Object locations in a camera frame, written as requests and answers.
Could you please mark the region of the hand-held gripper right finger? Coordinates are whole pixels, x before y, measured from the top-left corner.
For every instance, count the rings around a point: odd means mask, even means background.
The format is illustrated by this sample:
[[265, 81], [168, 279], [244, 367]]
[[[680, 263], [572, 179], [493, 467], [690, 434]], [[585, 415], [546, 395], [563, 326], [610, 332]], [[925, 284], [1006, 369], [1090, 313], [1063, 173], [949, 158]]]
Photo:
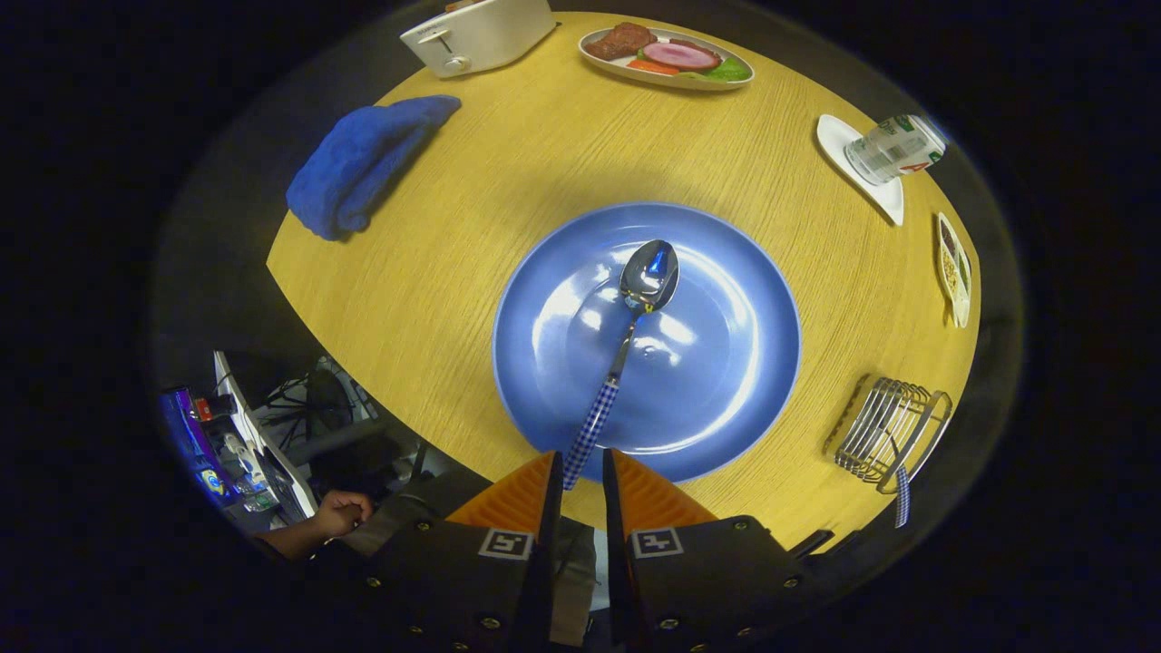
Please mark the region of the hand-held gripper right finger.
[[815, 573], [747, 515], [720, 518], [604, 451], [612, 636], [627, 652], [747, 652], [808, 611]]

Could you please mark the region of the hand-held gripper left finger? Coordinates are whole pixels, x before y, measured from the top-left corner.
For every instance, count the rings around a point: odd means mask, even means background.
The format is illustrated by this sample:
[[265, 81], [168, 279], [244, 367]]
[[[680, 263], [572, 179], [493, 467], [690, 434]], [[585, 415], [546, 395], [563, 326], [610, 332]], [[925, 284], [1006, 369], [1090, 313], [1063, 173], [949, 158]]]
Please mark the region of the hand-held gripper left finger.
[[562, 458], [536, 455], [446, 518], [419, 518], [344, 574], [372, 650], [546, 652]]

